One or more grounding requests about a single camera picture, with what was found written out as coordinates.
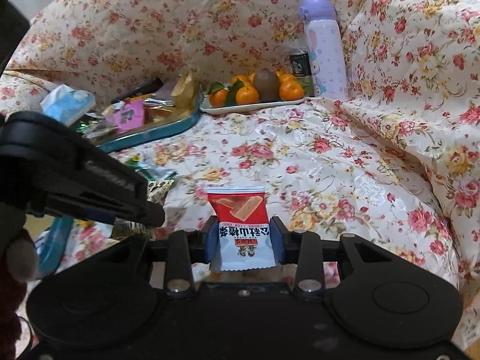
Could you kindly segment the red white wafer snack packet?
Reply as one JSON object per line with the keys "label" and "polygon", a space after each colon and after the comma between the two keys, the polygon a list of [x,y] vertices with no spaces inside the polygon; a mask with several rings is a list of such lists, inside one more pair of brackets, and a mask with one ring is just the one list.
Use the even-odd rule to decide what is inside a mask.
{"label": "red white wafer snack packet", "polygon": [[216,272],[240,272],[276,266],[263,187],[207,189],[218,219]]}

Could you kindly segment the white green snack bag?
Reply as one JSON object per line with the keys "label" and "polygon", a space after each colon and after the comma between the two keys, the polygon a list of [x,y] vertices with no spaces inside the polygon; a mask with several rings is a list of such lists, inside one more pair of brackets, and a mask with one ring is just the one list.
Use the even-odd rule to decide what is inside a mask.
{"label": "white green snack bag", "polygon": [[173,180],[176,172],[165,166],[156,165],[150,158],[142,153],[136,153],[128,157],[124,165],[130,167],[148,181]]}

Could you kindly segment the blue tin tray with snacks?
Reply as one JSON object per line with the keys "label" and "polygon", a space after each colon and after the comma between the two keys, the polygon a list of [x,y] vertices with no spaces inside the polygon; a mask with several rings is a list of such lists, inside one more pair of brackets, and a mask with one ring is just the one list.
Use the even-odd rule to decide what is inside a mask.
{"label": "blue tin tray with snacks", "polygon": [[169,116],[165,121],[145,124],[126,133],[95,138],[91,142],[105,153],[112,153],[184,133],[199,121],[201,116],[199,107],[202,100],[203,92],[198,88],[193,106],[189,110]]}

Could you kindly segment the patterned gold black snack packet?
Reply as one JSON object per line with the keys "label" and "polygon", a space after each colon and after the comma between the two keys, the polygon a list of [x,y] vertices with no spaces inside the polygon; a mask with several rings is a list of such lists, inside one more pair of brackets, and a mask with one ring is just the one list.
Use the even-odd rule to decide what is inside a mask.
{"label": "patterned gold black snack packet", "polygon": [[[168,192],[174,185],[174,179],[155,180],[148,183],[147,200],[150,203],[163,205]],[[117,241],[128,238],[129,236],[144,234],[151,240],[155,239],[155,228],[148,227],[141,223],[135,223],[124,219],[116,219],[112,227],[111,238]]]}

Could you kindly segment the blue tissue pack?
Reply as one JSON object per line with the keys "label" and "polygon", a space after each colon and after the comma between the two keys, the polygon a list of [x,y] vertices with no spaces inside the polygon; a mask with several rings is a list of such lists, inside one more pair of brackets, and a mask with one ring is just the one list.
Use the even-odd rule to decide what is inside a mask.
{"label": "blue tissue pack", "polygon": [[60,85],[41,101],[41,112],[63,125],[71,126],[96,105],[95,96],[88,91]]}

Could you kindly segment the empty blue gold tin tray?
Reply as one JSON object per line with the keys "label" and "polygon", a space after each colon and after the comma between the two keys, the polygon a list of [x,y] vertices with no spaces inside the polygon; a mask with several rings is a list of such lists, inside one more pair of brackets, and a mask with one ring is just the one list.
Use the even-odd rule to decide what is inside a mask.
{"label": "empty blue gold tin tray", "polygon": [[35,240],[38,254],[37,279],[52,275],[58,269],[66,249],[74,219],[55,218],[52,224]]}

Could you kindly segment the pink snack packet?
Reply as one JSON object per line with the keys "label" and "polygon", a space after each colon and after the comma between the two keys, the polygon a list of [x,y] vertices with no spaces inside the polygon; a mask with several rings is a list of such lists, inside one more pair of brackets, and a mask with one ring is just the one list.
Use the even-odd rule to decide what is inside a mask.
{"label": "pink snack packet", "polygon": [[105,115],[109,127],[115,128],[117,133],[126,133],[145,124],[145,109],[143,100],[134,100],[118,103],[118,107]]}

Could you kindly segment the white fruit plate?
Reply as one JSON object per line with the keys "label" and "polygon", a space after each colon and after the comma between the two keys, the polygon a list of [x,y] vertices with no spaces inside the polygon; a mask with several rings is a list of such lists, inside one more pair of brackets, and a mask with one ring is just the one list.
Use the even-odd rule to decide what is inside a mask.
{"label": "white fruit plate", "polygon": [[199,103],[199,111],[204,114],[208,114],[210,116],[221,116],[221,115],[227,115],[231,113],[249,113],[253,111],[258,111],[258,110],[263,110],[268,108],[275,108],[275,107],[295,106],[309,100],[312,100],[312,97],[302,97],[301,99],[292,100],[292,101],[277,100],[275,102],[260,102],[260,103],[248,104],[248,105],[213,107],[210,104],[208,98],[204,96],[203,100]]}

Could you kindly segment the front left mandarin orange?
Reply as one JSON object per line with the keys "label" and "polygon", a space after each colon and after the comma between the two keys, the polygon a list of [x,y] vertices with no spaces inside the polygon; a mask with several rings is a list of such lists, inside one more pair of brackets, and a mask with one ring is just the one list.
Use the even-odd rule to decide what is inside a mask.
{"label": "front left mandarin orange", "polygon": [[213,108],[224,107],[226,99],[228,96],[228,90],[226,88],[221,88],[215,92],[212,92],[208,95],[208,100]]}

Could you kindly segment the mandarin orange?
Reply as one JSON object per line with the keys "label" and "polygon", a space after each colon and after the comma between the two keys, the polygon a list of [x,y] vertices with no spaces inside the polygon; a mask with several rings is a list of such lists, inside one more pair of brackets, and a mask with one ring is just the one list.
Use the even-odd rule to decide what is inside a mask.
{"label": "mandarin orange", "polygon": [[228,96],[228,90],[226,88],[221,88],[215,92],[212,92],[208,95],[208,100],[213,108],[224,107],[226,99]]}
{"label": "mandarin orange", "polygon": [[245,85],[236,92],[235,102],[242,106],[256,104],[260,102],[260,94],[252,85]]}
{"label": "mandarin orange", "polygon": [[304,97],[304,88],[296,80],[287,80],[280,85],[279,96],[283,101],[296,101]]}

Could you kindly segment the front right mandarin orange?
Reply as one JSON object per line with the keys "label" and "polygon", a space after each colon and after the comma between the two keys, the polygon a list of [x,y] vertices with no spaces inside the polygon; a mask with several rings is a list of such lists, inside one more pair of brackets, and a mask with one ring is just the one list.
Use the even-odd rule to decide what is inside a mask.
{"label": "front right mandarin orange", "polygon": [[283,101],[296,101],[304,97],[304,88],[296,80],[287,80],[280,85],[279,96]]}

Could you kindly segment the front middle mandarin orange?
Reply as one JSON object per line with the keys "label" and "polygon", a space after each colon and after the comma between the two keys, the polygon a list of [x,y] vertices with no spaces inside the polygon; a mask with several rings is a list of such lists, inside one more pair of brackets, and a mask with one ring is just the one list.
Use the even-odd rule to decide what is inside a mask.
{"label": "front middle mandarin orange", "polygon": [[245,85],[236,92],[235,102],[242,106],[256,104],[260,102],[260,94],[252,85]]}

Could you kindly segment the brown kiwi fruit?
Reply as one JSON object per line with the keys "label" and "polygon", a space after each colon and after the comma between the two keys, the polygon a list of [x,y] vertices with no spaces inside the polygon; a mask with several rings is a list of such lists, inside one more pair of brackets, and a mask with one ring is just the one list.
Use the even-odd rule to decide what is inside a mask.
{"label": "brown kiwi fruit", "polygon": [[253,80],[253,86],[259,92],[261,102],[278,100],[280,84],[276,72],[267,68],[258,70]]}

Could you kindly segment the purple bunny thermos bottle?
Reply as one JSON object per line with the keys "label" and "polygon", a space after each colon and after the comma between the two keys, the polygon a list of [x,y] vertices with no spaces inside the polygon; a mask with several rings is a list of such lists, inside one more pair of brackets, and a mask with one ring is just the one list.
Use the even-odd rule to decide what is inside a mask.
{"label": "purple bunny thermos bottle", "polygon": [[304,0],[298,13],[304,22],[316,97],[347,100],[347,71],[336,11],[328,0]]}

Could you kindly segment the dark coffee can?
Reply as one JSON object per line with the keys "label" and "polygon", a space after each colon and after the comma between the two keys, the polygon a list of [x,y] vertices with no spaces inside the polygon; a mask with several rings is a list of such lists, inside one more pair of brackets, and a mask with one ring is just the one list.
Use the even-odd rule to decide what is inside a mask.
{"label": "dark coffee can", "polygon": [[304,88],[305,95],[311,97],[314,94],[314,88],[308,51],[306,49],[293,49],[289,53],[289,64],[292,75]]}

